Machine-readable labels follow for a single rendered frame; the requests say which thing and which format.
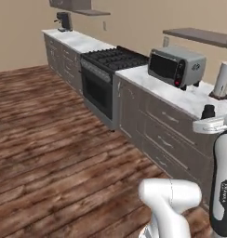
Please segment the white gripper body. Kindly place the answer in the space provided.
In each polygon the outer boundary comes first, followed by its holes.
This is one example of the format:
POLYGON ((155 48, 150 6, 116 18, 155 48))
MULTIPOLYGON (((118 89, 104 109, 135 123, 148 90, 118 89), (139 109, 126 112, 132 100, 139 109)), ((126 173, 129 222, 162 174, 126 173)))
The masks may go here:
POLYGON ((193 131, 198 134, 218 134, 227 129, 223 117, 211 117, 193 122, 193 131))

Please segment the grey cabinet door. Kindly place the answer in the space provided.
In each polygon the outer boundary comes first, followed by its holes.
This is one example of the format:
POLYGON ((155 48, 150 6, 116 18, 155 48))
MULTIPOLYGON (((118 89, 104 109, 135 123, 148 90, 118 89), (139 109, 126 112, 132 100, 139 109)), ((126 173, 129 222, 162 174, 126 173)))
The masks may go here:
POLYGON ((138 93, 139 89, 135 85, 126 80, 121 81, 119 123, 121 130, 131 140, 135 140, 138 137, 136 131, 138 93))

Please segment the grey base cabinet run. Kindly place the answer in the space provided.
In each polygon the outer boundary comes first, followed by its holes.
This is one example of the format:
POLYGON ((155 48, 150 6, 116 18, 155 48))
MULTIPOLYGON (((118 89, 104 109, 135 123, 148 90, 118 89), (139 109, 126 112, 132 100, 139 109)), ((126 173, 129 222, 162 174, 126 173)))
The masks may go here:
POLYGON ((80 54, 61 40, 44 34, 47 62, 51 70, 70 85, 78 94, 82 94, 80 72, 80 54))

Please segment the grey drawer front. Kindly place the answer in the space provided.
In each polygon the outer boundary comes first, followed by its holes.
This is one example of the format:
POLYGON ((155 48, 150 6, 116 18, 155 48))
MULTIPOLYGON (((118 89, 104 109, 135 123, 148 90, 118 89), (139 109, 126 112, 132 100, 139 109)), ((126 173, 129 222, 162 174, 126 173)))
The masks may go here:
POLYGON ((155 118, 160 122, 166 124, 175 130, 179 135, 186 139, 194 147, 205 154, 210 156, 212 154, 212 146, 215 139, 215 135, 201 135, 193 132, 193 118, 185 112, 175 109, 168 103, 158 99, 148 92, 141 91, 139 93, 139 108, 155 118), (162 112, 166 112, 168 115, 179 120, 179 123, 168 120, 162 112))
POLYGON ((203 181, 209 170, 209 160, 194 147, 189 145, 165 126, 160 125, 154 119, 141 114, 136 125, 138 131, 143 135, 142 150, 153 159, 156 157, 154 147, 159 149, 170 160, 181 165, 192 177, 203 181), (157 136, 174 146, 170 148, 162 143, 157 136))
MULTIPOLYGON (((174 179, 188 179, 193 182, 197 182, 203 193, 203 201, 205 204, 209 204, 210 197, 210 162, 209 162, 209 170, 207 171, 206 178, 201 181, 194 177, 192 177, 181 165, 178 165, 174 160, 170 160, 167 155, 161 152, 159 149, 154 147, 154 151, 156 152, 156 156, 161 159, 162 162, 166 162, 168 164, 168 168, 163 169, 170 177, 174 179)), ((152 159, 155 162, 155 158, 153 159, 146 152, 142 151, 146 156, 152 159)))

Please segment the paper towel roll on holder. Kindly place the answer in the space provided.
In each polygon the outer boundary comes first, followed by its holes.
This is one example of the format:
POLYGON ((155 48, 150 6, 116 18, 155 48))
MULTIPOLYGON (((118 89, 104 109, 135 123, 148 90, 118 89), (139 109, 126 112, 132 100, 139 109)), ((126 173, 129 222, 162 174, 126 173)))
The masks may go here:
POLYGON ((227 99, 227 61, 221 63, 217 80, 209 96, 217 100, 227 99))

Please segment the grey toaster oven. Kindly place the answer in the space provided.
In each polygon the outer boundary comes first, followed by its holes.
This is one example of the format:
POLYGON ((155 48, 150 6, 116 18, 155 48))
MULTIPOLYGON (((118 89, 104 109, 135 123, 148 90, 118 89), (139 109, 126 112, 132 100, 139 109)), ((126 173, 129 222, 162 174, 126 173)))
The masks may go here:
POLYGON ((181 90, 199 86, 207 58, 182 46, 153 49, 148 63, 148 74, 181 90))

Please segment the black range with oven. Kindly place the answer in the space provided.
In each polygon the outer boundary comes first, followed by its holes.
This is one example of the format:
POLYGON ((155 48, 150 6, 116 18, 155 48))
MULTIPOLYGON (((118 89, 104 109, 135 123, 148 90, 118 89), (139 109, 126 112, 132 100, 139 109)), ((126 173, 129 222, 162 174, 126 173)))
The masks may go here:
POLYGON ((80 56, 85 105, 112 131, 118 128, 117 71, 148 63, 148 57, 122 46, 94 50, 80 56))

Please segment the black coffee machine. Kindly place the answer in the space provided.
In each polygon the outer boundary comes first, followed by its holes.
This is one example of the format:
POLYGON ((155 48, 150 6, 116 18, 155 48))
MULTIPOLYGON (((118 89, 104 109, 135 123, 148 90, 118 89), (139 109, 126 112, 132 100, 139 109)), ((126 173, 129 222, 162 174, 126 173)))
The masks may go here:
POLYGON ((55 22, 59 22, 61 27, 59 28, 60 32, 71 32, 73 30, 71 24, 71 17, 68 12, 58 12, 56 14, 55 22))

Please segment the grey wall shelf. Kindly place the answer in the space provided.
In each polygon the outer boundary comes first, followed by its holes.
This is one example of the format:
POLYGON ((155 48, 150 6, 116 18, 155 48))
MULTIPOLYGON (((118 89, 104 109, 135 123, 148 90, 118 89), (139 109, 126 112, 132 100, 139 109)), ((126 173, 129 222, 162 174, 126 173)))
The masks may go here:
POLYGON ((104 12, 94 9, 82 9, 82 10, 76 10, 74 13, 85 15, 85 16, 109 16, 111 15, 110 12, 104 12))
POLYGON ((227 48, 227 33, 217 33, 195 28, 169 29, 164 30, 163 33, 202 44, 227 48))

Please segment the grey wall cabinet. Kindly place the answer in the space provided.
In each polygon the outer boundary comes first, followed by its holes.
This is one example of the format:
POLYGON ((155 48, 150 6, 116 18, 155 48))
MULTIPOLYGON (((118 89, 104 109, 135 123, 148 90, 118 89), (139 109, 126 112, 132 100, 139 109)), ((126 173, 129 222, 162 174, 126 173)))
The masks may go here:
POLYGON ((91 0, 49 0, 52 7, 69 11, 91 9, 91 0))

